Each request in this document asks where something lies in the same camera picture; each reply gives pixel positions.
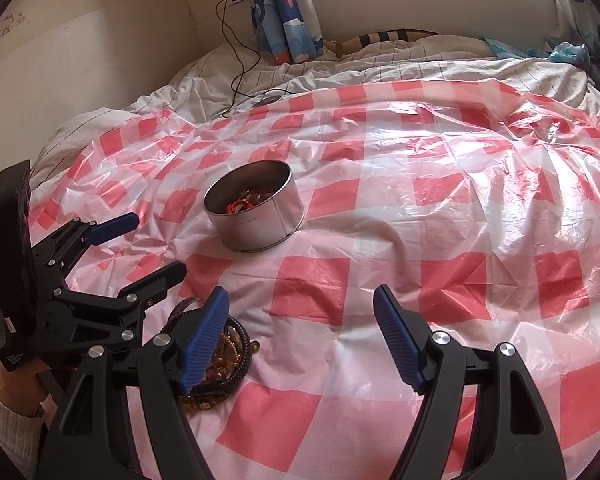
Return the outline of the left hand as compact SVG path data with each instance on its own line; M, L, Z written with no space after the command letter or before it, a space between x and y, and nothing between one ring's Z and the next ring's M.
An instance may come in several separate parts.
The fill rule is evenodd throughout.
M0 402L14 413L24 417L35 417L46 400L48 389L40 375L50 370L40 359L24 362L20 367L0 369Z

